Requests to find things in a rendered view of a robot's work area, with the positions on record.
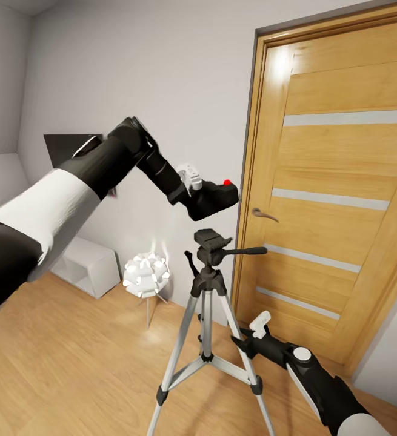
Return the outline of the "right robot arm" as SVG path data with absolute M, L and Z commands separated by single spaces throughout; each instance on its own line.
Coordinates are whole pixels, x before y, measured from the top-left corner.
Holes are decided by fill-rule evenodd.
M 230 336 L 237 347 L 253 359 L 258 353 L 288 370 L 313 413 L 332 436 L 390 436 L 387 430 L 356 400 L 352 390 L 338 376 L 320 365 L 311 350 L 282 341 L 269 332 L 269 311 L 260 313 L 250 328 L 240 328 L 242 341 Z

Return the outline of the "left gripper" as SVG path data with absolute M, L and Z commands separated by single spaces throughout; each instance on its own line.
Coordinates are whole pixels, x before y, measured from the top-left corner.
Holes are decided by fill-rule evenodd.
M 170 162 L 165 160 L 164 167 L 150 179 L 167 196 L 168 203 L 174 206 L 179 202 L 192 211 L 195 209 L 189 199 L 189 191 Z

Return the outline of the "camera tripod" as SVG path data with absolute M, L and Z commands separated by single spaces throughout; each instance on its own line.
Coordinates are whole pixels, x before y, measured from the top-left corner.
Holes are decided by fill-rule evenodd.
M 265 401 L 262 398 L 262 379 L 255 374 L 252 362 L 247 357 L 247 354 L 238 349 L 238 351 L 241 353 L 242 361 L 245 367 L 245 369 L 242 369 L 212 353 L 213 289 L 217 290 L 218 296 L 221 299 L 230 327 L 232 329 L 233 336 L 243 341 L 235 313 L 233 312 L 230 299 L 227 295 L 227 288 L 224 284 L 223 274 L 220 269 L 215 270 L 212 267 L 220 265 L 226 255 L 266 254 L 267 248 L 261 246 L 256 248 L 225 250 L 223 247 L 226 247 L 229 243 L 231 243 L 232 237 L 225 239 L 221 236 L 221 234 L 217 233 L 211 228 L 206 230 L 201 229 L 195 232 L 194 241 L 200 244 L 200 247 L 198 248 L 199 251 L 197 252 L 197 258 L 205 264 L 205 268 L 199 272 L 193 264 L 193 254 L 188 251 L 184 252 L 189 259 L 189 264 L 193 271 L 193 286 L 185 314 L 181 322 L 180 330 L 178 336 L 176 337 L 172 357 L 169 360 L 167 372 L 165 372 L 162 384 L 159 385 L 157 391 L 157 404 L 155 413 L 153 413 L 150 428 L 147 431 L 147 436 L 153 436 L 163 403 L 167 399 L 169 391 L 176 388 L 185 379 L 191 377 L 192 374 L 196 373 L 199 369 L 207 365 L 212 365 L 216 368 L 219 368 L 222 371 L 231 374 L 232 377 L 242 380 L 242 382 L 250 385 L 252 393 L 256 395 L 256 398 L 259 401 L 261 412 L 264 414 L 267 429 L 269 429 L 270 435 L 276 436 L 269 412 L 267 412 Z M 199 346 L 199 356 L 184 368 L 181 368 L 179 372 L 174 374 L 182 347 L 184 346 L 185 338 L 187 336 L 188 327 L 190 327 L 192 316 L 201 293 L 201 314 L 197 315 L 199 322 L 201 322 L 201 334 L 197 337 L 201 343 Z

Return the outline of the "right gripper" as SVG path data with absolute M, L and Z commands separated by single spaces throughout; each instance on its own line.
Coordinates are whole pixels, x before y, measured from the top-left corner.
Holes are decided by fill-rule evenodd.
M 249 359 L 253 359 L 258 353 L 260 353 L 269 360 L 272 360 L 270 356 L 271 347 L 272 344 L 278 340 L 278 338 L 270 334 L 269 327 L 267 325 L 264 325 L 264 329 L 266 331 L 266 335 L 262 339 L 253 336 L 253 333 L 255 332 L 254 330 L 245 328 L 240 328 L 240 331 L 247 336 L 244 341 L 232 335 L 230 337 L 236 343 L 237 347 L 243 353 L 247 354 Z

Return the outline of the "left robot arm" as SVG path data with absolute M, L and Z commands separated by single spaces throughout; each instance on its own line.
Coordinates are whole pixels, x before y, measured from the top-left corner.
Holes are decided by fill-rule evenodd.
M 24 283 L 40 278 L 60 257 L 110 189 L 137 167 L 168 203 L 195 207 L 185 187 L 202 188 L 193 163 L 173 165 L 136 117 L 127 117 L 104 142 L 94 136 L 73 157 L 0 207 L 0 307 Z

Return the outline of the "digital camera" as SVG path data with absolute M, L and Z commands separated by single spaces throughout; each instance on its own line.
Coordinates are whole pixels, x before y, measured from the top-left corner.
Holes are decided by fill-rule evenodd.
M 188 215 L 194 222 L 207 218 L 214 213 L 220 212 L 239 202 L 238 188 L 231 180 L 225 180 L 222 185 L 216 185 L 211 181 L 202 180 L 202 188 L 194 190 L 189 188 L 189 199 L 195 209 L 187 208 Z

